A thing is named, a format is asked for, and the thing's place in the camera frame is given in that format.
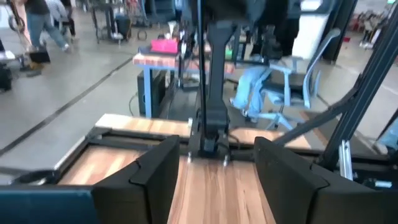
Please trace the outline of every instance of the concrete floor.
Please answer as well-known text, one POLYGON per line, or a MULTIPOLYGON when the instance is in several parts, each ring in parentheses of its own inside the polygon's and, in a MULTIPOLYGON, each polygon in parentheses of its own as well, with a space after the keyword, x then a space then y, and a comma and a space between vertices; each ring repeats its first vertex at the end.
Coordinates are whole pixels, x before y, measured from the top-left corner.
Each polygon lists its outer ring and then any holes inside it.
MULTIPOLYGON (((98 45, 91 17, 87 14, 76 14, 76 26, 80 41, 72 54, 62 53, 49 40, 52 63, 43 74, 15 80, 13 90, 0 95, 0 149, 40 124, 39 130, 0 157, 0 168, 32 170, 53 167, 103 114, 130 115, 128 102, 137 92, 136 77, 141 69, 132 63, 121 65, 137 52, 138 46, 149 42, 132 39, 120 47, 106 41, 98 45)), ((160 29, 148 30, 148 40, 156 38, 160 32, 160 29)), ((0 38, 8 50, 22 52, 17 36, 11 31, 2 30, 0 38)), ((314 100, 312 110, 325 110, 352 87, 364 67, 363 61, 371 53, 358 51, 354 43, 345 44, 337 66, 322 65, 320 99, 314 100), (364 58, 354 63, 357 54, 364 58)), ((360 136, 376 138, 395 112, 397 105, 390 103, 395 101, 398 93, 398 85, 395 85, 398 78, 394 74, 395 67, 387 75, 361 122, 358 128, 360 136)), ((232 87, 227 86, 225 98, 233 94, 232 87)), ((266 105, 266 110, 269 110, 268 101, 266 105)), ((135 115, 139 114, 136 99, 131 109, 135 115)), ((298 110, 291 108, 287 108, 286 113, 300 116, 298 110)), ((266 124, 266 121, 261 121, 257 127, 264 128, 266 124)), ((324 147, 313 133, 306 137, 312 147, 324 147)), ((1 174, 0 184, 10 178, 1 174)))

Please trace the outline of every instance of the bag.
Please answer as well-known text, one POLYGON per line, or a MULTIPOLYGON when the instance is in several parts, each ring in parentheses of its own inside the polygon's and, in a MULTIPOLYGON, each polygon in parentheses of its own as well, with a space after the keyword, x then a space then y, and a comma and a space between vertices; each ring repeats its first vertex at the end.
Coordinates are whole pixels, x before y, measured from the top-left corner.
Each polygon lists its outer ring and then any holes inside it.
POLYGON ((11 71, 0 67, 0 91, 9 91, 11 87, 11 71))
POLYGON ((123 35, 124 40, 128 40, 131 37, 131 20, 126 15, 115 16, 115 21, 118 26, 118 32, 123 35))
POLYGON ((29 57, 32 62, 35 63, 50 63, 50 56, 46 49, 40 49, 38 51, 29 52, 29 57))

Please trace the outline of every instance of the desk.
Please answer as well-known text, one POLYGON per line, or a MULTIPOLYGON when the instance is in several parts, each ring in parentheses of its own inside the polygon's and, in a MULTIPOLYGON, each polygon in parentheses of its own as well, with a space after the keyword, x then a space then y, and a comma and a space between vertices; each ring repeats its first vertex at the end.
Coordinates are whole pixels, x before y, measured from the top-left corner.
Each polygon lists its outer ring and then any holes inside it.
MULTIPOLYGON (((106 114, 98 127, 188 136, 186 122, 132 118, 106 114)), ((280 133, 258 129, 237 129, 241 142, 256 136, 274 139, 280 133)), ((309 147, 304 137, 290 147, 309 147)), ((87 149, 59 184, 95 184, 128 165, 140 155, 137 151, 95 146, 87 149)), ((169 215, 169 224, 270 224, 275 223, 257 178, 253 163, 234 161, 223 167, 221 161, 180 158, 178 180, 169 215)))
MULTIPOLYGON (((142 55, 137 54, 133 57, 132 62, 134 65, 139 65, 144 69, 144 94, 145 94, 145 111, 146 117, 152 117, 152 70, 176 70, 178 68, 178 60, 174 57, 155 56, 155 55, 142 55)), ((189 60, 189 64, 185 65, 188 72, 199 71, 199 60, 189 60)), ((210 68, 210 61, 206 61, 206 71, 210 68)), ((225 63, 225 74, 233 74, 235 66, 233 63, 225 63)))

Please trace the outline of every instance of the office chair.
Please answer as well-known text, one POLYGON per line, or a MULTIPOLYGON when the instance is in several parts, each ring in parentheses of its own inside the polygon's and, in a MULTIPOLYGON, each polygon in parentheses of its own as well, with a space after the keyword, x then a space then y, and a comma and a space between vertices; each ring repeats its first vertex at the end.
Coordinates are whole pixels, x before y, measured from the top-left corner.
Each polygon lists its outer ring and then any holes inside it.
POLYGON ((312 56, 306 73, 296 72, 296 68, 291 69, 271 64, 270 68, 276 71, 273 71, 266 79, 260 78, 259 81, 257 81, 256 85, 262 85, 261 94, 267 94, 272 104, 280 106, 278 112, 269 111, 268 113, 260 113, 257 115, 258 118, 272 120, 267 129, 276 129, 279 123, 281 123, 288 130, 291 130, 293 127, 289 121, 296 122, 297 124, 304 122, 302 119, 285 116, 283 114, 284 106, 294 106, 305 109, 311 108, 311 99, 318 93, 318 84, 321 74, 320 70, 314 72, 315 65, 321 58, 323 51, 330 41, 338 37, 340 33, 340 30, 337 28, 329 31, 312 56))

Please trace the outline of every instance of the person's leg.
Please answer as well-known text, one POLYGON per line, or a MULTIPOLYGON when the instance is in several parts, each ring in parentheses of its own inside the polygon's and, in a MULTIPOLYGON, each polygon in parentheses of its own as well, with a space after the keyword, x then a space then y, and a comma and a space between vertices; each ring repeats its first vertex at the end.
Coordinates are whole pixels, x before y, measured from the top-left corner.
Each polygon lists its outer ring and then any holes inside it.
POLYGON ((366 30, 365 31, 365 35, 363 37, 363 42, 364 43, 369 42, 370 35, 371 35, 371 31, 366 30))
POLYGON ((76 36, 75 21, 72 18, 69 18, 69 30, 72 37, 76 36))
POLYGON ((262 80, 266 80, 268 76, 271 74, 272 69, 268 68, 267 71, 265 71, 262 74, 261 79, 259 79, 259 83, 254 86, 253 88, 253 94, 251 97, 251 101, 249 104, 249 109, 246 111, 246 116, 256 116, 257 114, 261 113, 262 107, 264 106, 264 100, 266 97, 265 91, 261 93, 262 89, 262 80))
POLYGON ((60 29, 60 23, 58 20, 54 19, 54 27, 60 29))
POLYGON ((236 89, 236 95, 234 98, 230 99, 231 104, 235 108, 240 110, 245 109, 248 104, 249 95, 252 88, 265 70, 266 68, 261 66, 255 66, 245 69, 243 75, 239 79, 238 88, 236 89))
POLYGON ((40 35, 44 28, 44 18, 41 15, 27 13, 26 22, 32 46, 41 48, 40 35))
POLYGON ((62 37, 61 32, 51 24, 50 14, 43 15, 43 18, 44 29, 49 33, 50 37, 62 50, 68 50, 69 45, 67 41, 62 37))
POLYGON ((70 35, 72 35, 72 37, 74 37, 74 36, 76 36, 76 30, 75 30, 75 21, 72 18, 72 12, 73 12, 72 7, 67 7, 67 11, 68 11, 68 18, 69 18, 70 35))

